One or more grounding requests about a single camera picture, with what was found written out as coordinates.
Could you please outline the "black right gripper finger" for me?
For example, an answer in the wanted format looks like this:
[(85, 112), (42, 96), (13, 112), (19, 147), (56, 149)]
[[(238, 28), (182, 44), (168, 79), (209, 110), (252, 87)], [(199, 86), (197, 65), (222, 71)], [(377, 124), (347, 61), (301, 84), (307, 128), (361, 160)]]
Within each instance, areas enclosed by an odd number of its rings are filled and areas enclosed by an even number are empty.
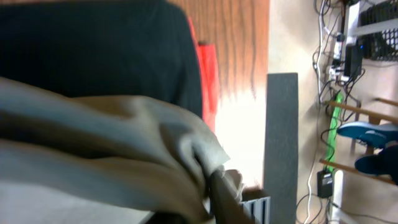
[(217, 224), (256, 223), (243, 212), (238, 202), (235, 201), (220, 170), (216, 170), (210, 175), (209, 184), (211, 212)]

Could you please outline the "khaki beige shorts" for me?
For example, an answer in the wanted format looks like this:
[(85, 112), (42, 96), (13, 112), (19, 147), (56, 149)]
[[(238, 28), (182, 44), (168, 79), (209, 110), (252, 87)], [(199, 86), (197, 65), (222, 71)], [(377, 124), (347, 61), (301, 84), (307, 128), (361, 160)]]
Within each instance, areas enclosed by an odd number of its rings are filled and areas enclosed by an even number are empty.
[(209, 127), (146, 96), (68, 98), (1, 79), (1, 222), (215, 220), (210, 175), (240, 176)]

